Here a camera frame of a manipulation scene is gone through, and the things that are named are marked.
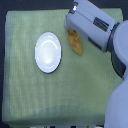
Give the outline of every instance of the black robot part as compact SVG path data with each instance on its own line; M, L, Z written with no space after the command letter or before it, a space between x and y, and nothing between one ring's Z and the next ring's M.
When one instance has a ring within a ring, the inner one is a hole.
M116 55L114 46L113 46L114 34L115 34L116 28L118 27L119 24L120 23L117 23L111 32L111 35L110 35L110 38L108 41L108 45L107 45L107 51L109 51L111 53L111 61L112 61L112 65L113 65L115 72L122 78L125 73L126 66L120 61L120 59Z

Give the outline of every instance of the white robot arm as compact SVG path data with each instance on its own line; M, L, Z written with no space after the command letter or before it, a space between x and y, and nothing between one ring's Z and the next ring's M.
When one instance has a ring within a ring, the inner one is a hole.
M128 21L115 20L87 0L75 0L65 17L65 29L75 30L102 52L109 51L123 82L109 97L104 128L128 128Z

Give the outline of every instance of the table surface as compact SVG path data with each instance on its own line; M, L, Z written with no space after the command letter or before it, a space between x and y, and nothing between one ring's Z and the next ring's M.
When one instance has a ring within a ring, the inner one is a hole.
M9 126L2 123L2 99L4 79L4 48L6 13L11 10L51 10L69 9L73 0L0 0L0 127ZM128 19L128 0L89 0L99 8L121 8L124 20Z

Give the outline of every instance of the small orange object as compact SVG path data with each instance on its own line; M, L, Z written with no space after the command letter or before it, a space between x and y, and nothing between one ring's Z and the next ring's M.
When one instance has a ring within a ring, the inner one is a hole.
M67 32L67 39L68 42L71 46L71 48L80 56L82 56L82 46L81 46L81 42L80 42L80 38L79 35L76 31L74 30L69 30Z

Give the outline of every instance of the green towel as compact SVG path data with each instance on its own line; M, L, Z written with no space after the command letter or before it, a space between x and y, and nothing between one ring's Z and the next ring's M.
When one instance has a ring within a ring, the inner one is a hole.
M103 9L116 21L120 9ZM10 126L104 124L107 100L121 79L103 54L82 40L83 55L66 38L68 10L10 11L6 17L5 74L2 118ZM43 73L35 62L35 45L45 32L62 47L57 70Z

